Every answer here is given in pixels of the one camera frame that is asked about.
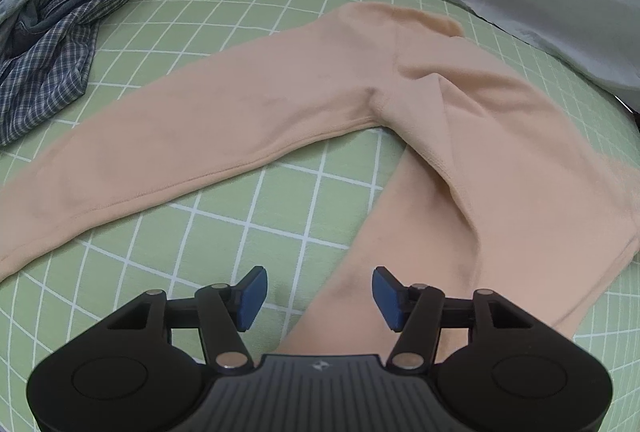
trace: blue plaid fabric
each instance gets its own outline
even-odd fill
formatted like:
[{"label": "blue plaid fabric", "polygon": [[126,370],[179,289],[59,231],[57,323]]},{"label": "blue plaid fabric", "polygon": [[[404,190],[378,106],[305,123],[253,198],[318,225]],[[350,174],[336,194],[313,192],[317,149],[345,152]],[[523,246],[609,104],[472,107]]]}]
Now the blue plaid fabric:
[{"label": "blue plaid fabric", "polygon": [[26,52],[15,58],[0,56],[0,147],[84,94],[99,20],[127,1],[89,0],[57,21]]}]

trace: blue gripper pad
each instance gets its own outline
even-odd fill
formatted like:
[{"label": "blue gripper pad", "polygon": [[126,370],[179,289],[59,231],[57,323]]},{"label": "blue gripper pad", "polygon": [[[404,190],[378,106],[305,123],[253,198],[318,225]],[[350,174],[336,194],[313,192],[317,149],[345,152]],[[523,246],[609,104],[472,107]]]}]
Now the blue gripper pad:
[{"label": "blue gripper pad", "polygon": [[408,302],[408,290],[391,275],[385,267],[374,269],[371,279],[373,300],[376,301],[380,313],[389,329],[399,333],[404,328],[407,314],[404,307]]},{"label": "blue gripper pad", "polygon": [[254,323],[258,311],[267,298],[267,270],[262,266],[255,266],[234,287],[241,291],[241,299],[236,316],[236,329],[245,332]]}]

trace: beige sweatshirt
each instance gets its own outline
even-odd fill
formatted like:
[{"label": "beige sweatshirt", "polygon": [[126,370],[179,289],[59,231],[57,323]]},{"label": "beige sweatshirt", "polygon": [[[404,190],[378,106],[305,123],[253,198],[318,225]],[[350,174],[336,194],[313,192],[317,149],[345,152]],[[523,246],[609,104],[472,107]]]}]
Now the beige sweatshirt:
[{"label": "beige sweatshirt", "polygon": [[[183,67],[55,141],[0,190],[0,277],[92,227],[380,125],[409,146],[281,352],[385,357],[396,337],[371,297],[378,265],[452,297],[492,288],[570,336],[640,248],[637,171],[597,155],[454,21],[354,3]],[[441,353],[460,345],[446,337]]]}]

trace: green bedsheet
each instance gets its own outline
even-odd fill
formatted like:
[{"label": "green bedsheet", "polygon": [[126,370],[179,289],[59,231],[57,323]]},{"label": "green bedsheet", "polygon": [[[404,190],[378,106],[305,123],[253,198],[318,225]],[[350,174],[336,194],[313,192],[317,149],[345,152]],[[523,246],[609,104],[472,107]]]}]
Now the green bedsheet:
[{"label": "green bedsheet", "polygon": [[[0,185],[60,134],[159,76],[218,50],[311,22],[349,1],[385,1],[450,15],[469,38],[553,98],[596,150],[640,165],[638,130],[615,98],[544,52],[443,0],[132,0],[100,28],[86,95],[0,150]],[[267,303],[245,339],[254,355],[275,348],[344,256],[403,147],[383,129],[319,142],[89,231],[4,281],[0,424],[8,432],[33,430],[24,385],[34,364],[148,288],[187,297],[202,285],[234,282],[252,266],[264,265],[270,277]],[[575,336],[614,379],[614,404],[603,431],[638,430],[639,302],[636,258]],[[196,333],[175,332],[175,343],[202,357]]]}]

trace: silver screw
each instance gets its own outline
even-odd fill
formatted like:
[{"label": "silver screw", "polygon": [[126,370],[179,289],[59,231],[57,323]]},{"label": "silver screw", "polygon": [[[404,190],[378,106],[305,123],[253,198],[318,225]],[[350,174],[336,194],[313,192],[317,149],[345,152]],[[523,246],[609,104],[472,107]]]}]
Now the silver screw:
[{"label": "silver screw", "polygon": [[420,354],[415,354],[415,352],[400,352],[393,357],[391,363],[398,368],[413,370],[424,363],[424,358]]},{"label": "silver screw", "polygon": [[249,361],[242,352],[230,351],[223,352],[216,356],[216,363],[223,368],[239,368]]}]

